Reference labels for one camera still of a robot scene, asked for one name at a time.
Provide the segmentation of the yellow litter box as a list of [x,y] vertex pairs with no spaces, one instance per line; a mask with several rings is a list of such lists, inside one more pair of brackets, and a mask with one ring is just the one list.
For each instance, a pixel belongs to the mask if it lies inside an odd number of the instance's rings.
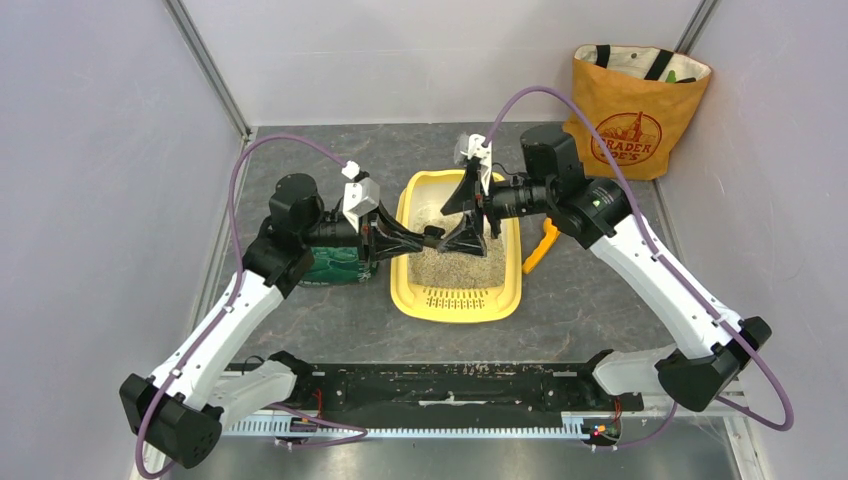
[[[461,169],[420,171],[413,175],[399,198],[398,221],[408,228],[410,212],[427,204],[434,204],[440,211],[462,176]],[[408,255],[403,255],[391,260],[390,293],[394,304],[411,317],[445,323],[481,323],[508,317],[518,307],[522,293],[519,220],[503,220],[498,238],[500,236],[506,253],[505,278],[501,286],[448,289],[411,283]]]

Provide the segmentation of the green litter bag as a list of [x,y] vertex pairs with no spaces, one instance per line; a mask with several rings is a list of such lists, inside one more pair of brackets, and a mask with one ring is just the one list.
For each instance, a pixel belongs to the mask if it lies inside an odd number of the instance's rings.
[[301,287],[333,287],[369,281],[377,263],[362,260],[356,247],[313,247],[314,263],[300,279]]

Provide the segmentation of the orange litter scoop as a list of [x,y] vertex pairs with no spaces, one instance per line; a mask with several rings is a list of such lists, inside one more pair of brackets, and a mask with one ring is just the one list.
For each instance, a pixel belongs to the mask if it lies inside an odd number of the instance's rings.
[[549,253],[560,236],[560,231],[550,218],[546,218],[542,225],[543,236],[538,245],[522,263],[522,273],[528,275],[533,272],[541,260]]

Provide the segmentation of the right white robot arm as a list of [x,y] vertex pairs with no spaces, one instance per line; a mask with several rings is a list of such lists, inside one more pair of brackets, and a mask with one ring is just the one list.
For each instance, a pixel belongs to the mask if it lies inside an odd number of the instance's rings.
[[545,215],[623,278],[674,340],[660,349],[601,355],[577,382],[579,400],[601,409],[623,393],[660,391],[695,412],[725,403],[722,391],[750,362],[748,351],[769,339],[769,325],[742,318],[695,280],[622,186],[586,176],[574,138],[561,127],[526,130],[520,137],[526,169],[503,181],[491,177],[492,150],[484,141],[478,134],[459,137],[455,160],[465,171],[441,212],[462,218],[437,250],[483,257],[501,221]]

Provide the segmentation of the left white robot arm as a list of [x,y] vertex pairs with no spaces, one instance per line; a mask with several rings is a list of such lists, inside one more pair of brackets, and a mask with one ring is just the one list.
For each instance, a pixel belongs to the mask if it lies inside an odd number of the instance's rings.
[[247,248],[237,248],[236,271],[201,324],[147,375],[129,375],[119,398],[137,437],[135,464],[145,479],[179,465],[198,466],[225,428],[255,411],[284,402],[307,405],[314,383],[285,355],[224,386],[221,374],[255,328],[292,293],[314,264],[316,247],[354,247],[366,261],[436,248],[444,229],[411,231],[388,213],[379,187],[359,174],[327,211],[315,180],[303,173],[280,179],[270,214]]

